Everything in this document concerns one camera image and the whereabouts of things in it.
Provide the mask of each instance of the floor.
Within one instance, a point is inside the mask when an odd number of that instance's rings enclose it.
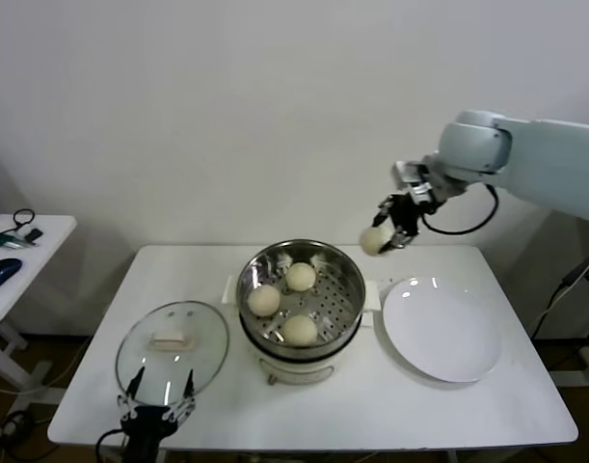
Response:
[[[26,369],[30,370],[40,359],[55,359],[55,366],[48,378],[57,377],[72,360],[75,352],[81,346],[82,341],[75,340],[30,340],[29,348],[24,352],[16,352],[13,357]],[[573,351],[573,347],[564,346],[542,346],[538,347],[543,360],[547,365],[552,365],[558,359],[566,356],[567,352]],[[564,362],[557,369],[582,368],[577,358]],[[64,387],[68,384],[74,368],[69,374],[62,378],[55,386]],[[0,378],[0,388],[8,389],[9,385]],[[568,404],[573,417],[579,428],[578,440],[568,446],[544,447],[538,449],[526,449],[510,459],[510,463],[589,463],[589,388],[567,389],[561,391],[564,400]],[[0,421],[5,417],[5,411],[13,402],[10,395],[0,394]],[[34,406],[31,409],[36,421],[43,421],[50,418],[55,408],[50,406]],[[18,459],[32,459],[50,451],[54,446],[47,440],[47,423],[38,425],[28,440],[14,449],[14,456]],[[460,461],[466,460],[469,452],[460,452]],[[287,458],[290,460],[304,460],[311,463],[441,463],[446,462],[443,452],[422,452],[422,453],[398,453],[382,452],[378,454],[365,453],[324,453],[324,454],[280,454],[261,455],[264,458]],[[0,451],[0,462],[13,462],[9,455]],[[94,451],[75,447],[60,447],[42,460],[43,463],[87,463],[94,462]],[[257,461],[254,455],[235,453],[207,453],[207,452],[172,452],[169,455],[168,463],[253,463]]]

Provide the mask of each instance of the table leg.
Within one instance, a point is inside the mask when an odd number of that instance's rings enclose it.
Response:
[[[28,346],[26,339],[22,338],[8,321],[0,322],[0,336],[20,350],[24,350]]]
[[[52,362],[41,361],[37,364],[31,378],[36,388],[43,383],[43,379],[47,372],[52,368]],[[9,415],[17,410],[26,410],[31,403],[41,403],[44,405],[58,405],[65,395],[64,388],[43,388],[31,394],[18,395],[13,405],[7,412]]]
[[[574,371],[550,371],[553,383],[558,388],[583,388],[589,386],[589,347],[579,350],[579,356],[587,365],[586,369]]]
[[[159,453],[157,453],[156,463],[166,463],[167,458],[168,458],[168,451],[167,450],[159,450]]]
[[[503,463],[522,450],[523,449],[520,447],[480,450],[473,457],[468,458],[464,463]]]
[[[446,452],[448,463],[459,463],[459,457],[457,456],[457,450],[448,450]]]
[[[20,365],[14,362],[5,352],[0,349],[0,375],[3,376],[16,388],[30,389],[36,384],[33,378]]]

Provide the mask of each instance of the computer mouse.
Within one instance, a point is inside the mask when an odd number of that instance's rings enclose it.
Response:
[[[22,261],[20,259],[0,259],[0,285],[15,275],[21,266]]]

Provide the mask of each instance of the steamed bun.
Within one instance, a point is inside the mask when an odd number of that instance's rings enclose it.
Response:
[[[317,340],[317,326],[306,315],[295,315],[283,324],[283,340],[288,345],[302,347],[313,345]]]
[[[254,289],[247,298],[249,309],[257,316],[270,316],[277,311],[281,302],[279,290],[271,285]]]
[[[308,263],[297,262],[287,270],[285,281],[294,291],[307,291],[315,285],[315,270]]]

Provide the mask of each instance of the white table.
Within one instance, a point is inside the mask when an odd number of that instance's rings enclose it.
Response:
[[[37,387],[41,379],[48,372],[51,363],[40,362],[31,373],[25,371],[9,355],[15,348],[26,348],[26,340],[6,321],[7,313],[13,304],[24,293],[30,283],[35,280],[41,269],[52,258],[60,246],[65,242],[69,234],[75,228],[73,217],[63,215],[37,215],[33,226],[43,232],[36,243],[38,246],[20,250],[0,248],[0,259],[17,258],[22,260],[22,268],[0,286],[0,335],[7,341],[4,350],[0,349],[0,375],[20,390],[28,390]],[[11,215],[0,215],[0,232],[13,227]],[[23,395],[18,398],[12,410],[26,408],[29,403],[58,403],[62,391],[43,391],[39,398]]]
[[[114,362],[122,338],[149,311],[181,300],[220,308],[231,345],[222,371],[164,449],[472,449],[570,442],[577,429],[527,334],[480,252],[465,246],[410,247],[369,258],[341,247],[380,288],[415,275],[451,279],[485,301],[503,340],[495,369],[471,385],[423,377],[361,328],[326,381],[269,386],[253,360],[224,286],[260,248],[148,246],[135,258],[49,426],[60,444],[93,446],[119,427]],[[120,443],[120,436],[106,441]]]

